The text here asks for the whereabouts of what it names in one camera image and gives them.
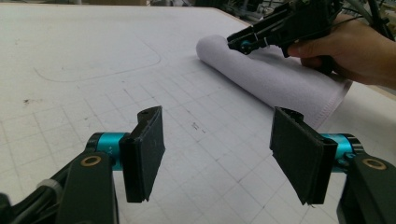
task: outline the grid pattern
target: grid pattern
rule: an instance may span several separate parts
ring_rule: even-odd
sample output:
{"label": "grid pattern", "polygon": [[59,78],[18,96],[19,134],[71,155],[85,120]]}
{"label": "grid pattern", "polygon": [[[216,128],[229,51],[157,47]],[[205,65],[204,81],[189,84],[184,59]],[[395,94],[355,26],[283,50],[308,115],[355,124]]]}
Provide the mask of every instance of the grid pattern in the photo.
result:
{"label": "grid pattern", "polygon": [[[104,13],[102,8],[96,10]],[[113,14],[139,13],[133,8],[112,10]],[[0,114],[0,191],[18,202],[38,182],[73,160],[93,133],[130,132],[140,110],[162,105],[166,151],[150,201],[127,203],[122,174],[114,173],[120,223],[337,223],[335,209],[345,175],[332,175],[325,204],[301,205],[268,148],[272,109],[196,58],[198,37],[192,36],[212,34],[216,27],[202,28],[202,34],[193,25],[202,26],[200,20],[210,17],[226,26],[223,30],[228,34],[231,28],[226,24],[236,21],[208,9],[186,12],[155,8],[147,13],[160,15],[160,25],[169,28],[163,36],[169,36],[165,42],[170,45],[153,36],[139,40],[139,48],[148,43],[152,52],[161,53],[159,62],[151,67],[127,68],[111,76],[101,73],[87,78],[84,73],[82,80],[73,76],[71,82],[56,81],[62,77],[62,69],[53,77],[50,73],[43,77],[40,72],[49,70],[41,68],[31,71],[29,83],[33,84],[19,88],[20,95],[10,94],[13,91],[9,88],[1,90],[2,99],[8,96],[11,103]],[[169,15],[181,19],[189,15],[197,21],[161,20]],[[192,24],[177,31],[185,22]],[[171,43],[175,39],[180,40],[177,45]],[[6,83],[26,82],[25,75],[2,79]],[[362,94],[372,103],[364,105]],[[385,102],[381,106],[389,113],[370,109],[376,108],[378,99],[381,96],[364,87],[352,88],[321,131],[354,133],[372,148],[370,152],[396,163],[391,150],[395,142],[389,138],[396,133],[394,122],[389,123],[389,114],[396,107],[394,102]],[[355,108],[363,112],[352,114]],[[372,116],[378,117],[376,123],[367,119]],[[367,125],[374,130],[364,129]],[[374,133],[383,129],[385,135]]]}

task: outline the rolled fabric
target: rolled fabric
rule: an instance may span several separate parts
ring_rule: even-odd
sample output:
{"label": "rolled fabric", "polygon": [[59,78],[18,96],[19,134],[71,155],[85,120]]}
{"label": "rolled fabric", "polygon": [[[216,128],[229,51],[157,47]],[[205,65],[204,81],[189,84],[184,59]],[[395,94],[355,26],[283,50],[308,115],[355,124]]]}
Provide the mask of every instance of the rolled fabric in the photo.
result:
{"label": "rolled fabric", "polygon": [[280,48],[257,49],[249,55],[228,48],[219,35],[200,39],[198,57],[271,107],[281,106],[304,115],[317,129],[341,104],[352,82],[301,66],[284,58]]}

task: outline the white table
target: white table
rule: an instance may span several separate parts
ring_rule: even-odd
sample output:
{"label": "white table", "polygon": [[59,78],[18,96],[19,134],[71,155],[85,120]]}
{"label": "white table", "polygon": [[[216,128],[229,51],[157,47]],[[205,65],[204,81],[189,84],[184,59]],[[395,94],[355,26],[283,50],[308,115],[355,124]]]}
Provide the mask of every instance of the white table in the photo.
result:
{"label": "white table", "polygon": [[[245,24],[215,9],[0,5],[0,191],[16,203],[95,132],[163,106],[166,152],[149,203],[121,223],[337,223],[345,175],[302,206],[268,148],[272,109],[200,62],[197,41]],[[396,104],[355,83],[322,133],[396,163]]]}

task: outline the white towel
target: white towel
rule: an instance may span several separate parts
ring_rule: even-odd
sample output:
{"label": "white towel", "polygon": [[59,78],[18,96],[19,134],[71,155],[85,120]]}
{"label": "white towel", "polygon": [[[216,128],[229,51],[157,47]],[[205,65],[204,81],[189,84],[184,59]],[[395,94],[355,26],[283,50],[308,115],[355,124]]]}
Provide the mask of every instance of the white towel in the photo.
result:
{"label": "white towel", "polygon": [[317,129],[343,101],[352,82],[326,76],[301,66],[298,59],[284,58],[272,46],[244,55],[228,48],[219,35],[202,38],[198,57],[271,107],[281,106],[304,115],[304,122]]}

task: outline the person's hand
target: person's hand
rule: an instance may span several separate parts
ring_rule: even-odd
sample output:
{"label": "person's hand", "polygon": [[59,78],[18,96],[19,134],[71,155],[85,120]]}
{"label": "person's hand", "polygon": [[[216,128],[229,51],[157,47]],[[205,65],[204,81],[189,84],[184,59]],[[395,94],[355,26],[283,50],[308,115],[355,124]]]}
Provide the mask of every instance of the person's hand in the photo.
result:
{"label": "person's hand", "polygon": [[[350,18],[338,15],[334,24]],[[320,55],[330,55],[337,74],[363,84],[396,89],[396,43],[360,21],[341,23],[327,36],[293,44],[288,54],[312,68],[321,66]]]}

